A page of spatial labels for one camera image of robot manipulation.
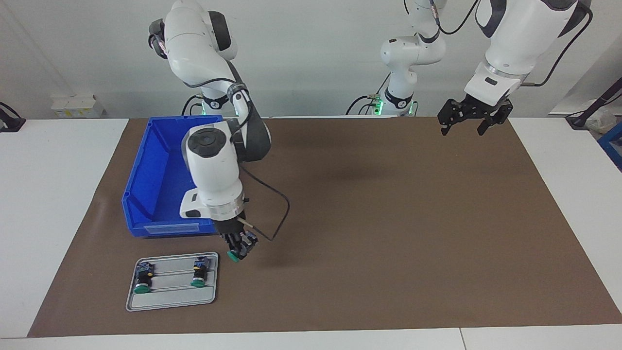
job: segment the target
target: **gray tray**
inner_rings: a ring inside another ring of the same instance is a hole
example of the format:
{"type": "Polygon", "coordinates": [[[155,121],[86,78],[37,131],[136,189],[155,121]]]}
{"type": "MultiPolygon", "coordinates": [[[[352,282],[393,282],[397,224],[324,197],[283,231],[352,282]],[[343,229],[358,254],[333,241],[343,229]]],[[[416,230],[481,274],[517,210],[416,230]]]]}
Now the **gray tray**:
{"type": "Polygon", "coordinates": [[[145,294],[134,293],[136,280],[134,277],[135,270],[133,270],[132,280],[129,284],[128,301],[125,306],[128,311],[209,304],[216,298],[216,274],[218,272],[218,254],[216,252],[142,258],[136,262],[133,268],[135,269],[136,265],[142,262],[149,262],[154,266],[151,291],[145,294]],[[206,258],[207,278],[205,286],[202,288],[190,285],[194,274],[192,267],[197,257],[206,258]]]}

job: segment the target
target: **black cable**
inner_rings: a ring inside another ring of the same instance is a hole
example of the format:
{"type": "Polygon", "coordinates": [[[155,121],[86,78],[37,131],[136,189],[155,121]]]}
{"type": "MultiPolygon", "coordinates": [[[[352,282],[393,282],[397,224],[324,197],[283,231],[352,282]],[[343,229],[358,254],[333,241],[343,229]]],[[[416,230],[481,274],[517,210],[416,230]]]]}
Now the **black cable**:
{"type": "Polygon", "coordinates": [[[541,86],[544,86],[544,84],[546,84],[549,81],[549,79],[551,78],[551,76],[555,72],[555,69],[557,68],[557,65],[559,64],[559,62],[564,57],[564,54],[566,53],[566,51],[568,51],[570,46],[572,46],[572,44],[574,44],[574,42],[581,36],[581,34],[583,34],[583,32],[585,32],[585,29],[587,29],[587,27],[590,25],[590,23],[592,23],[592,18],[594,17],[594,13],[592,13],[592,10],[589,7],[582,7],[582,8],[583,8],[583,10],[585,11],[585,13],[588,16],[587,22],[585,23],[583,28],[581,28],[581,30],[578,31],[575,34],[575,36],[572,38],[572,40],[570,40],[568,42],[566,47],[563,49],[562,53],[559,54],[559,56],[557,57],[557,60],[553,64],[553,67],[550,69],[550,72],[546,76],[546,78],[541,83],[538,83],[538,84],[536,84],[536,83],[523,83],[523,84],[521,84],[521,86],[523,86],[523,87],[541,87],[541,86]]]}
{"type": "Polygon", "coordinates": [[[362,106],[361,109],[358,111],[358,115],[361,115],[361,113],[363,112],[363,108],[367,107],[367,110],[369,110],[369,108],[373,107],[373,106],[375,106],[374,103],[368,103],[368,104],[362,106]]]}
{"type": "MultiPolygon", "coordinates": [[[[622,93],[620,93],[620,94],[619,94],[616,98],[614,98],[614,99],[612,99],[612,100],[608,101],[607,103],[603,104],[600,108],[603,108],[604,106],[607,106],[607,105],[611,105],[612,103],[614,103],[614,102],[615,102],[617,99],[619,99],[620,97],[622,97],[622,93]]],[[[568,118],[569,116],[573,116],[573,115],[581,114],[581,113],[584,113],[585,111],[587,111],[587,110],[582,110],[582,111],[578,111],[578,112],[575,112],[575,113],[569,114],[569,115],[567,115],[567,116],[564,116],[564,118],[568,118]]]]}
{"type": "Polygon", "coordinates": [[[13,108],[11,108],[11,106],[7,105],[4,102],[0,102],[0,106],[3,106],[4,108],[6,108],[7,110],[9,110],[9,112],[15,114],[18,118],[22,118],[18,112],[16,112],[13,108]]]}
{"type": "Polygon", "coordinates": [[[289,198],[287,198],[287,196],[284,195],[281,191],[279,191],[276,188],[266,184],[265,182],[261,181],[257,176],[251,174],[251,172],[248,171],[242,164],[239,165],[239,168],[242,169],[242,171],[244,171],[248,176],[250,176],[251,179],[257,181],[258,183],[262,184],[263,186],[265,186],[266,188],[268,188],[272,192],[274,192],[274,193],[278,194],[279,196],[281,196],[283,199],[285,199],[285,203],[287,203],[287,209],[285,210],[285,214],[283,215],[283,218],[281,219],[281,222],[279,223],[279,226],[277,226],[276,230],[274,231],[274,234],[272,235],[272,238],[268,238],[268,236],[266,236],[263,232],[261,232],[257,227],[254,227],[254,230],[257,231],[257,233],[259,233],[260,235],[262,235],[266,239],[268,239],[270,242],[272,242],[276,238],[276,235],[279,234],[279,231],[280,231],[281,227],[283,226],[283,223],[285,222],[285,220],[287,219],[287,216],[289,215],[289,209],[291,208],[291,204],[289,203],[289,198]]]}
{"type": "Polygon", "coordinates": [[[622,93],[621,93],[621,94],[619,94],[619,95],[618,95],[618,97],[616,97],[616,98],[614,98],[613,100],[611,100],[611,101],[607,102],[606,104],[604,104],[604,105],[603,105],[603,107],[604,107],[604,106],[607,106],[607,105],[611,105],[612,103],[614,103],[614,102],[615,102],[617,99],[619,99],[620,97],[622,97],[622,93]]]}
{"type": "Polygon", "coordinates": [[[186,86],[189,87],[189,88],[196,88],[196,87],[202,87],[203,85],[207,85],[207,84],[213,83],[213,82],[229,82],[229,83],[233,83],[233,84],[238,83],[235,80],[231,80],[231,79],[228,79],[228,78],[209,79],[206,82],[198,83],[198,84],[195,84],[195,85],[190,85],[190,84],[188,84],[186,82],[183,82],[183,83],[186,84],[186,86]]]}
{"type": "MultiPolygon", "coordinates": [[[[384,78],[384,81],[382,84],[380,84],[380,87],[378,88],[378,91],[376,91],[376,95],[380,94],[380,90],[383,89],[384,84],[387,83],[387,80],[389,80],[389,77],[391,76],[391,73],[387,74],[387,77],[384,78]]],[[[365,111],[365,115],[367,115],[367,113],[369,113],[369,107],[367,107],[367,110],[365,111]]]]}
{"type": "Polygon", "coordinates": [[[194,105],[190,106],[190,115],[192,115],[192,108],[195,108],[196,106],[203,108],[203,105],[201,103],[195,103],[194,105]]]}
{"type": "Polygon", "coordinates": [[[417,116],[417,111],[419,111],[419,102],[415,101],[413,103],[417,104],[417,108],[415,108],[415,114],[413,114],[413,116],[417,116]]]}
{"type": "Polygon", "coordinates": [[[454,34],[456,34],[460,29],[462,29],[462,27],[465,25],[465,23],[467,23],[467,19],[471,16],[471,14],[473,13],[473,10],[475,9],[475,6],[477,6],[477,3],[479,1],[480,0],[475,0],[473,5],[471,6],[471,9],[467,12],[465,18],[462,20],[462,23],[460,23],[460,25],[454,31],[451,31],[451,32],[445,31],[445,29],[443,29],[443,27],[440,25],[440,21],[438,21],[440,31],[443,34],[445,34],[445,35],[454,35],[454,34]]]}
{"type": "Polygon", "coordinates": [[[182,108],[182,115],[186,114],[186,108],[188,108],[188,105],[190,104],[190,102],[192,102],[192,100],[194,100],[195,98],[201,98],[199,97],[199,95],[192,95],[187,101],[186,103],[183,104],[183,108],[182,108]]]}
{"type": "Polygon", "coordinates": [[[253,114],[253,112],[255,111],[255,105],[253,105],[253,103],[246,103],[246,106],[248,107],[248,114],[246,115],[246,118],[242,121],[242,124],[240,124],[238,126],[237,129],[235,129],[234,132],[231,133],[231,137],[229,138],[230,142],[233,142],[233,135],[235,135],[236,133],[238,133],[240,130],[242,130],[242,128],[244,127],[244,125],[246,125],[248,123],[248,120],[251,118],[251,114],[253,114]]]}
{"type": "Polygon", "coordinates": [[[348,107],[348,110],[346,111],[345,115],[350,114],[350,110],[352,110],[352,107],[354,107],[356,102],[359,102],[360,100],[364,100],[365,98],[370,99],[369,97],[367,97],[367,95],[364,95],[364,96],[361,96],[361,97],[357,98],[356,100],[354,100],[354,102],[352,102],[352,104],[348,107]]]}

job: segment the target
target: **blue plastic bin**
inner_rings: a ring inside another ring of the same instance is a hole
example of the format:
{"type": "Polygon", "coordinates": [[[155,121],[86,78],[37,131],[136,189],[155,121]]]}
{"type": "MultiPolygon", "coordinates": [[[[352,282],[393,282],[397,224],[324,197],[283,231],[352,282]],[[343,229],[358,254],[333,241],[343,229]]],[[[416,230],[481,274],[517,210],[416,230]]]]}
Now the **blue plastic bin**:
{"type": "Polygon", "coordinates": [[[190,128],[216,123],[222,116],[159,116],[149,119],[123,194],[128,228],[136,237],[213,234],[210,219],[183,219],[179,205],[195,187],[182,157],[190,128]]]}
{"type": "Polygon", "coordinates": [[[622,123],[616,125],[598,140],[609,158],[622,170],[622,123]]]}

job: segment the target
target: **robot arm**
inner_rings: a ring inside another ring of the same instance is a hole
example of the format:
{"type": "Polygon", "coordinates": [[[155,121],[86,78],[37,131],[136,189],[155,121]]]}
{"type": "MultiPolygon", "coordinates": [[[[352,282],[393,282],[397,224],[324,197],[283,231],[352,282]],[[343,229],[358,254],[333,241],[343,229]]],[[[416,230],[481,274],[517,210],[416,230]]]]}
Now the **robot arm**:
{"type": "Polygon", "coordinates": [[[173,73],[190,88],[201,88],[219,103],[229,100],[237,119],[196,126],[182,141],[182,154],[197,188],[187,191],[180,205],[184,218],[214,222],[229,245],[228,255],[241,260],[257,237],[244,231],[244,191],[238,163],[261,160],[271,147],[270,134],[246,85],[230,62],[237,47],[225,17],[205,11],[194,0],[178,0],[166,19],[152,23],[149,45],[169,61],[173,73]]]}
{"type": "MultiPolygon", "coordinates": [[[[437,1],[441,11],[446,0],[437,1]]],[[[445,39],[440,35],[429,0],[414,0],[409,19],[416,33],[414,36],[387,40],[381,48],[381,58],[389,69],[389,85],[380,97],[378,114],[405,115],[411,107],[417,84],[415,65],[434,64],[445,56],[445,39]]]]}
{"type": "Polygon", "coordinates": [[[443,135],[452,125],[471,118],[484,119],[480,135],[503,124],[513,109],[510,94],[523,84],[556,38],[583,19],[590,2],[582,0],[577,7],[577,0],[482,0],[476,20],[491,45],[465,87],[465,99],[448,100],[441,109],[438,118],[443,135]]]}

